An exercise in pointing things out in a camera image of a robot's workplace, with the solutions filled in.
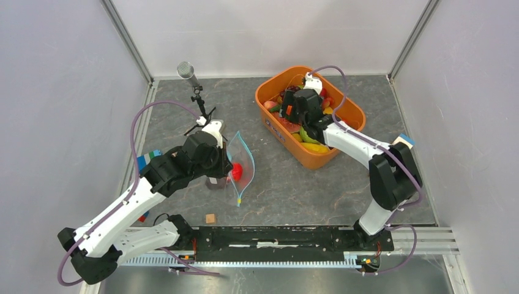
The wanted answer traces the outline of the dark purple mangosteen toy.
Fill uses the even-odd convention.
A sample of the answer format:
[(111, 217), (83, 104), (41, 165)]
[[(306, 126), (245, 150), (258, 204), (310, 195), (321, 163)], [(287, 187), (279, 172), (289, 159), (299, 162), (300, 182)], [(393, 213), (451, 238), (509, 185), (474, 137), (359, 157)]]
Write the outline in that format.
[(224, 190), (227, 187), (228, 178), (211, 178), (207, 177), (205, 185), (209, 190)]

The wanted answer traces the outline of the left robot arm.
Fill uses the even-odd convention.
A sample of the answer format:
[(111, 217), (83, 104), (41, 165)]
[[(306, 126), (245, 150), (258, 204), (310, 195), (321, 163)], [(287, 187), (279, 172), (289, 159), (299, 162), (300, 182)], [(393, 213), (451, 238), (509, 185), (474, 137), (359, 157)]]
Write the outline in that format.
[(190, 181), (224, 178), (232, 166), (219, 130), (205, 127), (189, 135), (182, 146), (153, 157), (130, 188), (93, 220), (62, 229), (58, 239), (67, 251), (64, 259), (70, 260), (81, 281), (93, 285), (141, 254), (163, 247), (188, 248), (195, 234), (179, 214), (139, 232), (126, 229)]

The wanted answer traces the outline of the clear zip top bag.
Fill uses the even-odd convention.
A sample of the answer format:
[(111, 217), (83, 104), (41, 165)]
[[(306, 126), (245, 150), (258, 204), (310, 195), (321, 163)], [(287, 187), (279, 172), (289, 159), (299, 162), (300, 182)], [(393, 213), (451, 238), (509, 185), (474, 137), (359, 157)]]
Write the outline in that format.
[(239, 181), (228, 178), (227, 187), (224, 190), (210, 190), (221, 200), (225, 200), (229, 205), (240, 207), (242, 196), (245, 190), (251, 185), (255, 176), (255, 161), (248, 145), (242, 138), (240, 131), (237, 131), (234, 137), (226, 146), (229, 160), (233, 163), (240, 163), (243, 167), (243, 175)]

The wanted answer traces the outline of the red strawberry toy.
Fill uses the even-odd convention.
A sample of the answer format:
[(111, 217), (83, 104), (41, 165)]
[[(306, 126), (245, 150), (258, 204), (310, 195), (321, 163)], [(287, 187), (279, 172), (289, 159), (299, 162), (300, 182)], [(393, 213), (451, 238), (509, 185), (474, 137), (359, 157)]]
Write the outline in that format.
[(233, 168), (230, 171), (229, 179), (233, 181), (239, 181), (243, 175), (243, 167), (240, 163), (233, 163)]

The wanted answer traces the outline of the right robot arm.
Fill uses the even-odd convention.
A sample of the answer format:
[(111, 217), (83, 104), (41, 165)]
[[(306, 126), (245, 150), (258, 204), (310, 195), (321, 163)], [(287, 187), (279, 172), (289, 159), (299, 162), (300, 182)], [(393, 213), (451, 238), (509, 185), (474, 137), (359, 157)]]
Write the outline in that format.
[(408, 145), (391, 145), (364, 135), (334, 113), (324, 114), (322, 102), (314, 89), (288, 89), (280, 114), (301, 124), (311, 139), (349, 155), (367, 168), (373, 199), (354, 224), (353, 240), (359, 249), (369, 250), (394, 212), (414, 194), (422, 193), (422, 178)]

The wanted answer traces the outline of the dark purple grape bunch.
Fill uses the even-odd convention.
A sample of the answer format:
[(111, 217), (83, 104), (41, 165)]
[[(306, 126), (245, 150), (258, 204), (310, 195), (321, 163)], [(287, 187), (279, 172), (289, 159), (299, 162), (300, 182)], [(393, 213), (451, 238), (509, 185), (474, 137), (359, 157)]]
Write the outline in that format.
[(301, 88), (299, 86), (289, 86), (287, 87), (286, 89), (287, 91), (294, 91), (294, 92), (297, 92), (299, 90), (301, 90)]

